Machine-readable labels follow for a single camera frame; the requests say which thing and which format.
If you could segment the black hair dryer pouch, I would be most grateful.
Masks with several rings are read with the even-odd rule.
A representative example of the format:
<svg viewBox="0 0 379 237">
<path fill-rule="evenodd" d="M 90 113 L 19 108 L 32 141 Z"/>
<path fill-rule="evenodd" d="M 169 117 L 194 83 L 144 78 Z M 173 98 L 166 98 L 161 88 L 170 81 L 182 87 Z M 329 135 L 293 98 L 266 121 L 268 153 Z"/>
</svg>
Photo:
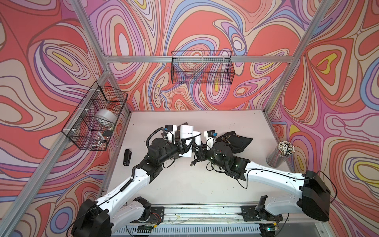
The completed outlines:
<svg viewBox="0 0 379 237">
<path fill-rule="evenodd" d="M 253 141 L 253 138 L 237 135 L 235 131 L 226 132 L 219 136 L 216 142 L 224 142 L 234 154 L 242 153 Z"/>
</svg>

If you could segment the white hair dryer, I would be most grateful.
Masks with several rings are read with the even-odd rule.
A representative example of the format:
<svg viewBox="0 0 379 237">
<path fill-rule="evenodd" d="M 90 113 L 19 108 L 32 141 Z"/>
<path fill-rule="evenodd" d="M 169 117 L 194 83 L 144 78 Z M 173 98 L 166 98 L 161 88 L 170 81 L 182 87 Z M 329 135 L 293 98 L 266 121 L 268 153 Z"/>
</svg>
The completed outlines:
<svg viewBox="0 0 379 237">
<path fill-rule="evenodd" d="M 199 149 L 198 146 L 202 144 L 200 136 L 201 136 L 201 133 L 198 131 L 194 131 L 194 127 L 193 127 L 192 135 L 189 138 L 180 139 L 182 143 L 182 148 L 184 149 L 185 152 L 183 154 L 179 154 L 179 157 L 191 158 L 192 154 L 194 154 L 194 160 L 190 163 L 190 166 L 195 166 L 195 164 L 198 163 L 198 149 Z"/>
</svg>

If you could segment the grey hair dryer pouch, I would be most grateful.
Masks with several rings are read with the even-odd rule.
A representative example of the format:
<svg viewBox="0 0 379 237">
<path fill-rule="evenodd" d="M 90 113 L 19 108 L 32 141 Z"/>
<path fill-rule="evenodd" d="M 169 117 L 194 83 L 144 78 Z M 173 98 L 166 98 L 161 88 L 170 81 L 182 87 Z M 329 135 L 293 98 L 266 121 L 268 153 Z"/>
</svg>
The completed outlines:
<svg viewBox="0 0 379 237">
<path fill-rule="evenodd" d="M 189 138 L 192 135 L 192 126 L 189 126 L 188 123 L 184 123 L 177 126 L 177 131 L 175 132 L 175 139 L 185 139 Z"/>
</svg>

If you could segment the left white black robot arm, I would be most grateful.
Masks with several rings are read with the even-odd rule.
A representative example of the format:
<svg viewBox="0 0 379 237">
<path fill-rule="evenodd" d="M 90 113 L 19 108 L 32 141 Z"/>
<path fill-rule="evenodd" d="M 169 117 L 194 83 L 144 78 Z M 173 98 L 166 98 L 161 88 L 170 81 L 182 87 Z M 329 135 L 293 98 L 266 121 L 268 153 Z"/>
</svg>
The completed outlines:
<svg viewBox="0 0 379 237">
<path fill-rule="evenodd" d="M 95 201 L 86 200 L 72 224 L 74 237 L 110 237 L 122 226 L 138 219 L 148 219 L 150 203 L 144 198 L 127 201 L 149 185 L 163 170 L 163 163 L 191 150 L 192 142 L 181 139 L 175 144 L 163 138 L 147 141 L 148 152 L 132 169 L 132 175 Z"/>
</svg>

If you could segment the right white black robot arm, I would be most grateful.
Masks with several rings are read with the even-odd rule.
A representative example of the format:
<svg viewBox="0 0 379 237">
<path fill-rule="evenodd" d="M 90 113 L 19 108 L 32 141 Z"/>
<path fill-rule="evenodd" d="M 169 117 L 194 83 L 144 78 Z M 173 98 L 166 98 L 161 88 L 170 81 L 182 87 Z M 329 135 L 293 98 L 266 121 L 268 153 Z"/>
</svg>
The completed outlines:
<svg viewBox="0 0 379 237">
<path fill-rule="evenodd" d="M 257 212 L 272 216 L 302 212 L 317 221 L 330 220 L 331 191 L 318 172 L 308 170 L 301 174 L 262 166 L 235 156 L 223 142 L 217 142 L 212 147 L 196 145 L 194 155 L 197 162 L 208 161 L 239 184 L 243 181 L 247 184 L 258 182 L 286 192 L 281 197 L 263 196 L 263 201 L 256 207 Z"/>
</svg>

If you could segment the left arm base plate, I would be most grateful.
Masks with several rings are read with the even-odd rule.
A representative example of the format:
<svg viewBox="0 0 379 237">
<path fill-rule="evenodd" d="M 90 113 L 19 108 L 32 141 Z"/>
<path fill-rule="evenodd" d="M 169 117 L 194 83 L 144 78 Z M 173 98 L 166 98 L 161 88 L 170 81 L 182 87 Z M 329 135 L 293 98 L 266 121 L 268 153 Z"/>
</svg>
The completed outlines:
<svg viewBox="0 0 379 237">
<path fill-rule="evenodd" d="M 159 224 L 164 221 L 164 206 L 153 206 L 144 210 L 139 222 L 148 222 L 152 224 Z"/>
</svg>

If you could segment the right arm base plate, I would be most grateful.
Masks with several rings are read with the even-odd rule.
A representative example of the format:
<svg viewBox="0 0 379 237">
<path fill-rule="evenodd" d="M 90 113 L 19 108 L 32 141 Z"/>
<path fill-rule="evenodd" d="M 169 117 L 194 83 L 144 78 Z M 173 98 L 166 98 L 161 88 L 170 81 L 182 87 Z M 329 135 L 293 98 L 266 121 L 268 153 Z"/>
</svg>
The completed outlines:
<svg viewBox="0 0 379 237">
<path fill-rule="evenodd" d="M 241 212 L 238 215 L 243 217 L 245 222 L 255 222 L 255 221 L 274 221 L 280 222 L 283 221 L 283 216 L 272 215 L 264 208 L 256 209 L 255 205 L 243 205 L 241 206 Z"/>
</svg>

